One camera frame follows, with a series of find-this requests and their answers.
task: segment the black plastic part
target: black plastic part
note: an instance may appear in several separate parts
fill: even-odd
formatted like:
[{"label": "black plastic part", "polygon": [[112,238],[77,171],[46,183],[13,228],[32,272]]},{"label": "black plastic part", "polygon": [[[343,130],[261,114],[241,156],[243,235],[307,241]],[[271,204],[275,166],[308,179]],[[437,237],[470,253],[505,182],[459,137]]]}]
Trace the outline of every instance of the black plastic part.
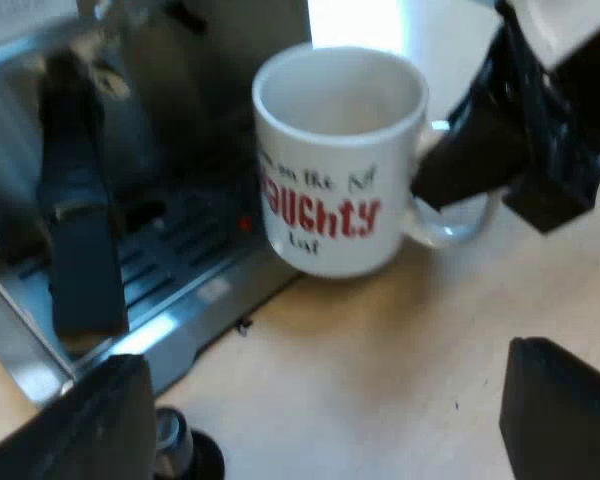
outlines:
[{"label": "black plastic part", "polygon": [[79,60],[53,58],[41,84],[44,134],[38,204],[51,237],[53,326],[70,350],[128,330],[101,159],[103,114]]},{"label": "black plastic part", "polygon": [[167,5],[164,12],[194,35],[203,35],[207,31],[207,22],[191,13],[181,1]]},{"label": "black plastic part", "polygon": [[0,479],[149,478],[154,408],[142,357],[110,357],[0,442]]},{"label": "black plastic part", "polygon": [[206,433],[191,430],[193,461],[189,470],[176,479],[154,475],[155,480],[224,480],[224,457],[218,444]]},{"label": "black plastic part", "polygon": [[600,373],[547,339],[514,339],[500,430],[516,480],[600,480]]},{"label": "black plastic part", "polygon": [[504,25],[449,117],[450,134],[423,159],[411,189],[440,209],[509,186],[504,203],[546,233],[595,205],[600,32],[555,72],[547,72],[513,8],[501,1],[497,10]]}]

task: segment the metal surface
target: metal surface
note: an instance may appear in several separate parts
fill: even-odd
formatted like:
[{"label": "metal surface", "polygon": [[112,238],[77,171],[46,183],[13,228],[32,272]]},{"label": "metal surface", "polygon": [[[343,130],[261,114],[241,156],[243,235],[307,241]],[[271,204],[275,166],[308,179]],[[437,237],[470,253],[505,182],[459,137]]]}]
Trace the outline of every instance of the metal surface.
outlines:
[{"label": "metal surface", "polygon": [[0,286],[0,361],[27,397],[41,406],[60,394],[73,375],[30,320]]},{"label": "metal surface", "polygon": [[49,338],[0,287],[0,361],[25,395],[43,406],[109,355],[144,354],[158,394],[186,374],[206,345],[296,276],[264,238],[255,238],[241,255],[222,258],[147,309],[140,327],[73,361],[58,348],[55,335]]},{"label": "metal surface", "polygon": [[156,464],[161,478],[180,478],[193,467],[193,437],[182,413],[174,408],[156,410]]},{"label": "metal surface", "polygon": [[[247,199],[230,191],[241,178],[232,171],[236,150],[222,150],[234,140],[252,149],[253,74],[271,55],[310,39],[306,0],[187,0],[201,31],[162,12],[146,21],[158,3],[102,2],[106,15],[96,25],[95,1],[81,0],[77,20],[0,45],[0,360],[37,405],[114,353],[144,353],[161,392],[202,348],[297,275],[261,233],[240,233],[225,215],[227,205]],[[86,55],[99,52],[94,64],[128,87],[128,95],[102,97],[104,163],[120,209],[148,202],[164,210],[120,243],[130,333],[77,358],[51,325],[49,258],[34,201],[39,73],[17,68],[69,42]],[[211,212],[205,195],[154,190],[174,177],[216,197],[219,191],[225,205]]]},{"label": "metal surface", "polygon": [[[94,3],[80,2],[83,16]],[[151,183],[176,165],[195,167],[208,143],[234,127],[236,111],[248,110],[258,66],[310,38],[306,0],[185,4],[206,22],[204,33],[194,34],[159,12],[96,59],[115,69],[131,93],[103,98],[105,164],[117,194]],[[52,30],[41,34],[54,36]],[[41,157],[37,75],[11,69],[0,76],[1,241],[13,240],[18,229],[35,221]]]}]

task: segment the countertop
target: countertop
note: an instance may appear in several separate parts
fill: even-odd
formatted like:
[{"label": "countertop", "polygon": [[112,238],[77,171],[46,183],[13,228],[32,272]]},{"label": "countertop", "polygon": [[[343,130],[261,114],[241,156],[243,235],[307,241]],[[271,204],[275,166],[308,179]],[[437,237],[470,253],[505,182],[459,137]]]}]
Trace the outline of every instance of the countertop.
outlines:
[{"label": "countertop", "polygon": [[[319,1],[312,13],[332,23],[356,3]],[[351,7],[359,25],[347,28],[364,36],[375,25],[376,36],[352,43],[413,58],[430,82],[432,118],[443,116],[497,18],[460,0],[369,3],[386,12]],[[320,28],[316,41],[348,42]],[[253,320],[158,400],[218,441],[228,479],[511,479],[498,430],[509,341],[547,336],[600,369],[600,192],[593,213],[549,237],[503,208],[470,244],[407,241],[373,276],[303,277]],[[34,413],[0,366],[0,439]]]}]

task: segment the metal knob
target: metal knob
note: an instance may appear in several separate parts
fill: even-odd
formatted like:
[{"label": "metal knob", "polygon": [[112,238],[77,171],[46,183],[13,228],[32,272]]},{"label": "metal knob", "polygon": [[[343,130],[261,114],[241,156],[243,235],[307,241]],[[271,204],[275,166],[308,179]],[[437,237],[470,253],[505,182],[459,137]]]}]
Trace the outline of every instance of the metal knob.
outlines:
[{"label": "metal knob", "polygon": [[155,473],[163,478],[184,475],[193,461],[193,437],[184,415],[174,408],[156,410]]},{"label": "metal knob", "polygon": [[156,410],[154,479],[224,479],[224,458],[218,445],[205,433],[190,430],[175,408]]}]

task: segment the stainless steel panel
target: stainless steel panel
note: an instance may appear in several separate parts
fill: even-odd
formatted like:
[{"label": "stainless steel panel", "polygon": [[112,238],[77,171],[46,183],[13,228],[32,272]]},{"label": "stainless steel panel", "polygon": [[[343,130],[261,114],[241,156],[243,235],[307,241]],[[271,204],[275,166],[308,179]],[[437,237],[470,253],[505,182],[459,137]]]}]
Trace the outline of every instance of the stainless steel panel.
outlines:
[{"label": "stainless steel panel", "polygon": [[[249,121],[249,85],[258,66],[277,51],[310,39],[306,0],[195,0],[186,5],[207,21],[205,34],[194,35],[159,13],[119,49],[103,52],[132,92],[123,100],[103,98],[105,159],[117,192],[145,184],[174,163],[194,169],[210,138],[235,128],[235,122]],[[36,211],[41,155],[36,75],[20,69],[0,78],[3,241],[16,227],[31,223]]]},{"label": "stainless steel panel", "polygon": [[33,319],[0,286],[0,361],[37,406],[59,395],[75,378],[36,331]]}]

